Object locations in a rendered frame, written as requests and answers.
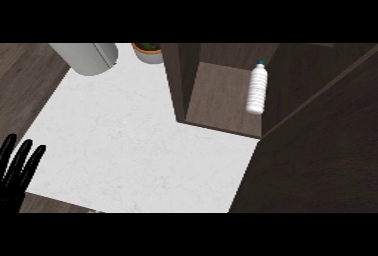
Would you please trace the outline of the dark wooden cabinet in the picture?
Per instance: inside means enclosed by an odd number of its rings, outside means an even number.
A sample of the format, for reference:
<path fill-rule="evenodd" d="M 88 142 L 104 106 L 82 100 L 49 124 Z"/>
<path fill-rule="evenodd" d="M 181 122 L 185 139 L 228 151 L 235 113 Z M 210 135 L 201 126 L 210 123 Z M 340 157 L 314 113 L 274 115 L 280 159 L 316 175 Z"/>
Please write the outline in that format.
<path fill-rule="evenodd" d="M 176 120 L 263 138 L 371 57 L 378 43 L 166 43 Z M 252 70 L 269 73 L 265 113 L 247 112 Z"/>

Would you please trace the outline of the potted plant in grey pot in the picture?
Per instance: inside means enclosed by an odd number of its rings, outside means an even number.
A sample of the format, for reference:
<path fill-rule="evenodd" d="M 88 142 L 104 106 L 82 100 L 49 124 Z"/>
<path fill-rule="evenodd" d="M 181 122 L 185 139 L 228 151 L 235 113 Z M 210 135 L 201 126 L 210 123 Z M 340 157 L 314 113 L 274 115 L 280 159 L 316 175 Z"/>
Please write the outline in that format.
<path fill-rule="evenodd" d="M 164 62 L 161 50 L 145 50 L 138 46 L 136 43 L 133 43 L 132 46 L 133 46 L 136 56 L 144 63 L 161 64 Z"/>

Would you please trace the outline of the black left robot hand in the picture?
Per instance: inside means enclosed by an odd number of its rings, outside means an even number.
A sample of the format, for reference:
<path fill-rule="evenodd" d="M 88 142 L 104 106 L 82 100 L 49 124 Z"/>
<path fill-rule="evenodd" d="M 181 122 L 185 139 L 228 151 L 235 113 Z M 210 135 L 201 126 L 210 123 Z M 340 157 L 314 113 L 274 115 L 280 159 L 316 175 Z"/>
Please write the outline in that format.
<path fill-rule="evenodd" d="M 27 139 L 15 158 L 11 158 L 17 145 L 17 135 L 9 134 L 0 146 L 0 214 L 18 213 L 26 198 L 46 146 L 40 145 L 30 154 L 33 140 Z"/>

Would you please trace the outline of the pale grey cylindrical appliance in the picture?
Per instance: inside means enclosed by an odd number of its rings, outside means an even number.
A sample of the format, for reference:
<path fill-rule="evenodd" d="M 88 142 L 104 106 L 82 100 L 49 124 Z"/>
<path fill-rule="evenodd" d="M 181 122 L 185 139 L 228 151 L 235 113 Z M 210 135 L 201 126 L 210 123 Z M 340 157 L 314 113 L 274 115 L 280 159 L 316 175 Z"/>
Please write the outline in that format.
<path fill-rule="evenodd" d="M 74 71 L 85 76 L 107 72 L 119 60 L 114 43 L 51 43 L 51 47 Z"/>

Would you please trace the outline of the white plastic water bottle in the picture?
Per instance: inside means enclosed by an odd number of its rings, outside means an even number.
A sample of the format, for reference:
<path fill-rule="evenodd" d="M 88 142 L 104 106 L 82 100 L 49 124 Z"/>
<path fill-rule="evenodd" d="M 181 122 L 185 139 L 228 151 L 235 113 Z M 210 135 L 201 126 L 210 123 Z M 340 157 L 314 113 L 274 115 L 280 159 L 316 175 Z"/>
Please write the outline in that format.
<path fill-rule="evenodd" d="M 246 107 L 246 110 L 250 114 L 262 115 L 265 112 L 266 90 L 268 70 L 265 61 L 259 60 L 250 76 L 250 87 Z"/>

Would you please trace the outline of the dark wooden cabinet door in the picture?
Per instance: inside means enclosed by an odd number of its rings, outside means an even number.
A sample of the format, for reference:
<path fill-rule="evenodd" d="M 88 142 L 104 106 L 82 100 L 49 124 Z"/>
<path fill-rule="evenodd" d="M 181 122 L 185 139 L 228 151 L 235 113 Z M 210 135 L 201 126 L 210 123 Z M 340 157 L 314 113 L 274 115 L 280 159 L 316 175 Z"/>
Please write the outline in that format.
<path fill-rule="evenodd" d="M 378 212 L 378 51 L 257 143 L 229 211 Z"/>

